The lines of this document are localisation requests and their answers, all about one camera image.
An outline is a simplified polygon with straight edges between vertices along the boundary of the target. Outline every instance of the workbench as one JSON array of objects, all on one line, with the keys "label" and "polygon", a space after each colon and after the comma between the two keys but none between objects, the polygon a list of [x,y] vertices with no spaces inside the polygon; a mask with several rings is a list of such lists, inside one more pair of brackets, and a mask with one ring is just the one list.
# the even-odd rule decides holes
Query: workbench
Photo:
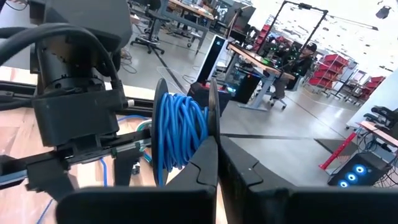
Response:
[{"label": "workbench", "polygon": [[[251,62],[253,65],[255,65],[256,70],[258,71],[259,75],[262,75],[261,80],[264,85],[262,86],[261,91],[259,92],[259,94],[256,96],[256,98],[251,103],[248,103],[246,105],[238,105],[241,108],[246,108],[246,109],[251,109],[251,110],[259,110],[259,111],[267,111],[267,109],[265,109],[265,108],[260,108],[260,104],[262,102],[262,97],[267,93],[267,90],[271,87],[274,80],[276,78],[280,78],[280,77],[286,77],[290,80],[296,79],[296,77],[294,75],[291,75],[289,73],[281,73],[279,70],[262,63],[261,62],[262,57],[254,52],[250,52],[246,49],[242,49],[233,44],[228,44],[227,48],[233,51],[233,56],[228,65],[228,68],[226,70],[225,80],[227,80],[229,78],[229,76],[231,75],[236,62],[238,61],[239,56],[242,56],[245,60],[247,60],[247,61]],[[266,77],[265,75],[263,75],[263,71],[267,72],[269,74],[269,76]]]},{"label": "workbench", "polygon": [[[175,14],[173,14],[171,12],[167,12],[166,11],[167,6],[170,3],[171,4],[176,4],[178,7],[182,8],[182,10],[183,10],[182,17],[178,16],[178,15],[175,15]],[[183,4],[182,2],[180,2],[178,0],[162,0],[162,7],[159,9],[159,11],[164,17],[167,17],[167,18],[169,18],[171,20],[177,21],[179,23],[182,23],[182,24],[185,24],[187,26],[190,26],[190,27],[192,27],[195,30],[203,32],[201,37],[199,38],[199,44],[198,44],[198,47],[197,47],[196,54],[199,53],[199,50],[200,50],[200,48],[201,48],[201,46],[203,44],[203,41],[206,38],[207,32],[209,31],[211,21],[214,20],[214,17],[212,15],[209,15],[209,14],[199,10],[199,9],[196,9],[196,8],[191,7],[189,5]],[[192,21],[189,21],[189,20],[185,19],[183,17],[184,11],[192,12],[192,13],[194,13],[196,15],[205,17],[209,21],[206,23],[206,26],[201,26],[201,25],[199,25],[199,24],[197,24],[195,22],[192,22]],[[154,32],[157,33],[160,30],[160,26],[154,26],[154,27],[155,27],[155,31]]]}]

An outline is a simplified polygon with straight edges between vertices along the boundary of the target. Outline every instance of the red stand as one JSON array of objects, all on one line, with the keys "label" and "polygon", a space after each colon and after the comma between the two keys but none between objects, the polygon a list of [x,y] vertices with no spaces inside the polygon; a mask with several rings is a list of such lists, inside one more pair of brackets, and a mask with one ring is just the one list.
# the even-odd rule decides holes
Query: red stand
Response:
[{"label": "red stand", "polygon": [[331,162],[333,162],[338,157],[338,155],[340,155],[340,153],[355,138],[355,136],[356,136],[356,131],[351,133],[350,136],[348,136],[348,138],[346,138],[346,140],[338,147],[338,149],[329,157],[329,159],[327,159],[323,164],[320,164],[319,167],[323,170],[328,168],[328,166],[331,164]]}]

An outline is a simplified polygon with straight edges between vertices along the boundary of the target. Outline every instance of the blue led fan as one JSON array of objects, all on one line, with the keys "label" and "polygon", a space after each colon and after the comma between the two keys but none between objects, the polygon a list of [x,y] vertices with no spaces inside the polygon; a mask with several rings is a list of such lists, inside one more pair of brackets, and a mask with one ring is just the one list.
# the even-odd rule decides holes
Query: blue led fan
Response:
[{"label": "blue led fan", "polygon": [[352,172],[346,173],[346,180],[350,184],[356,184],[358,182],[358,176]]},{"label": "blue led fan", "polygon": [[356,164],[353,168],[353,171],[356,175],[364,176],[368,171],[366,170],[366,167],[361,164]]},{"label": "blue led fan", "polygon": [[339,180],[338,181],[338,186],[339,187],[343,187],[343,188],[349,187],[349,183],[346,180]]}]

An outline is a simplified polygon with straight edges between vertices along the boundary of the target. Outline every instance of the black box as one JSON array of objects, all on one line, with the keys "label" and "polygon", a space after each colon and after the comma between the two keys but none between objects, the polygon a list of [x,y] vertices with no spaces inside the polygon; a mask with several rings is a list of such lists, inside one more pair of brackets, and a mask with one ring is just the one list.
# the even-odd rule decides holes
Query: black box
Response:
[{"label": "black box", "polygon": [[372,152],[352,157],[328,182],[328,185],[349,187],[373,186],[392,166]]}]

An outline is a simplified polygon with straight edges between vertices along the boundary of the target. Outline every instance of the black cap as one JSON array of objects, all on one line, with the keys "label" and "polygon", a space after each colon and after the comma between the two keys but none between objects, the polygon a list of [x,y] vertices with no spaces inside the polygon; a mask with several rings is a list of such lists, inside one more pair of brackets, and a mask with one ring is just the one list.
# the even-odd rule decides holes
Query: black cap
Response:
[{"label": "black cap", "polygon": [[309,43],[305,48],[311,50],[314,53],[317,51],[317,45],[315,43]]}]

